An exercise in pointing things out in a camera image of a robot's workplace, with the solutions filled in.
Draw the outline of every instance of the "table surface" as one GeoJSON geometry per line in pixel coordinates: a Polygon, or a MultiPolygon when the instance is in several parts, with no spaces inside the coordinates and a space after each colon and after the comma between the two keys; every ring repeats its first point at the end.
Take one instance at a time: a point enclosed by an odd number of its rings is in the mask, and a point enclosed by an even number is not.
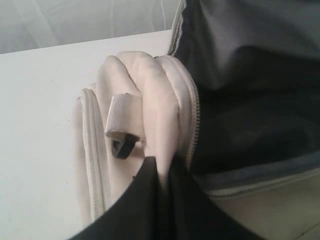
{"type": "Polygon", "coordinates": [[[164,55],[171,31],[0,55],[0,239],[63,240],[83,226],[72,112],[109,55],[164,55]]]}

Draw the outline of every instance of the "black fabric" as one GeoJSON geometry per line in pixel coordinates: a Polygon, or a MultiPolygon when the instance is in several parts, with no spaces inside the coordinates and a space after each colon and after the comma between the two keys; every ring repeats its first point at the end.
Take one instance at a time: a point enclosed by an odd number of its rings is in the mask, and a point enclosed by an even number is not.
{"type": "MultiPolygon", "coordinates": [[[[268,2],[287,4],[297,15],[320,7],[319,1],[268,2]]],[[[200,97],[192,173],[221,173],[320,149],[320,41],[299,21],[261,4],[186,1],[175,57],[200,97]]]]}
{"type": "Polygon", "coordinates": [[[157,186],[155,158],[146,157],[119,200],[92,225],[70,240],[157,239],[157,186]]]}
{"type": "Polygon", "coordinates": [[[214,205],[183,167],[183,162],[177,157],[173,159],[169,173],[174,239],[262,239],[214,205]]]}

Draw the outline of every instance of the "white wall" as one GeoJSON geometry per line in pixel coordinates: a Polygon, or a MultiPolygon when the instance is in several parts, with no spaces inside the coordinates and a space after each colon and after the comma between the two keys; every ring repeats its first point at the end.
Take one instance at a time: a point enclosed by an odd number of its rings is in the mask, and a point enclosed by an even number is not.
{"type": "Polygon", "coordinates": [[[0,54],[171,29],[179,0],[0,0],[0,54]]]}

